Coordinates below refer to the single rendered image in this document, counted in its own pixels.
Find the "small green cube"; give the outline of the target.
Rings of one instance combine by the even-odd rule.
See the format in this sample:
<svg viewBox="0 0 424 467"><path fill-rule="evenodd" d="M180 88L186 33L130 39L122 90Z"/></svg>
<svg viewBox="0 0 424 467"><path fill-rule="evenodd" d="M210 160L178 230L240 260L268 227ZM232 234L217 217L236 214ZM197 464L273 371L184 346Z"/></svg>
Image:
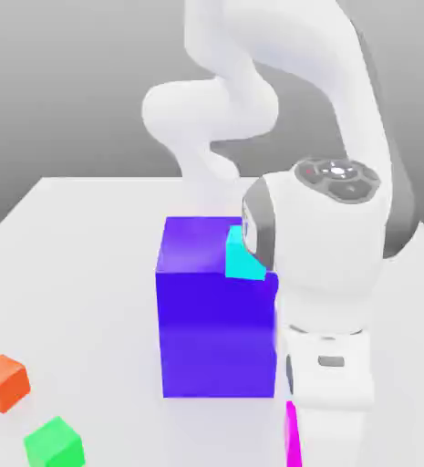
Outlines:
<svg viewBox="0 0 424 467"><path fill-rule="evenodd" d="M83 443L61 417L56 416L24 438L29 467L84 467Z"/></svg>

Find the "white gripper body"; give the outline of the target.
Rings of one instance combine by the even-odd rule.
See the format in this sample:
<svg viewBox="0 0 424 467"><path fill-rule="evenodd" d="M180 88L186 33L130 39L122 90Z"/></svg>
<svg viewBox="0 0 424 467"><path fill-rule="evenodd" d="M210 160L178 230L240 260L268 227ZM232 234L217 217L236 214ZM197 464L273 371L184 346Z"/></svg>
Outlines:
<svg viewBox="0 0 424 467"><path fill-rule="evenodd" d="M296 406L302 467L357 467L367 410Z"/></svg>

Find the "small magenta cube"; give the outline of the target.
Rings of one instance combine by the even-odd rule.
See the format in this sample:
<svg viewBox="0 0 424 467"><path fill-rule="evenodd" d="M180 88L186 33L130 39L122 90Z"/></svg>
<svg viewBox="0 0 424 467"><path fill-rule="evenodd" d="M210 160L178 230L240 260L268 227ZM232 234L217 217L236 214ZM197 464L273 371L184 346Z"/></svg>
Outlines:
<svg viewBox="0 0 424 467"><path fill-rule="evenodd" d="M285 406L284 446L286 467L302 467L296 410L291 400Z"/></svg>

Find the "small cyan cube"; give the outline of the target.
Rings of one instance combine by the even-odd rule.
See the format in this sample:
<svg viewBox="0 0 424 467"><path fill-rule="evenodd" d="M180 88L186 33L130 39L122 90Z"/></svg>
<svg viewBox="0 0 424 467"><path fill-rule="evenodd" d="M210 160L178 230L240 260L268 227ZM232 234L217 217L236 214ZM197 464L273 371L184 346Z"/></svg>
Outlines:
<svg viewBox="0 0 424 467"><path fill-rule="evenodd" d="M266 269L245 248L242 226L232 225L225 243L225 276L245 280L263 281Z"/></svg>

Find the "small orange cube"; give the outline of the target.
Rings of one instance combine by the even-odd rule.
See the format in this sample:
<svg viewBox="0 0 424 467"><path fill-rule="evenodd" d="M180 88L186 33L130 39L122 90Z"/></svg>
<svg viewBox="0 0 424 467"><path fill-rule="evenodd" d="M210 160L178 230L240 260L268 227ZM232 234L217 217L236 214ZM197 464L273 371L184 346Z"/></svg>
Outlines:
<svg viewBox="0 0 424 467"><path fill-rule="evenodd" d="M26 367L6 355L0 355L0 413L12 409L30 390Z"/></svg>

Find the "large blue box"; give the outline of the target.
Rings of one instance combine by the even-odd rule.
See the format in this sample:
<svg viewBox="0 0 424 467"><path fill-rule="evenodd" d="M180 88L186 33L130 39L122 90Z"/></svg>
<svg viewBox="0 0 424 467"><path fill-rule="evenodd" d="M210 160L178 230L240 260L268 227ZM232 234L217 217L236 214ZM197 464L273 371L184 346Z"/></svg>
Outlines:
<svg viewBox="0 0 424 467"><path fill-rule="evenodd" d="M155 271L166 398L271 398L278 277L228 277L238 217L165 220Z"/></svg>

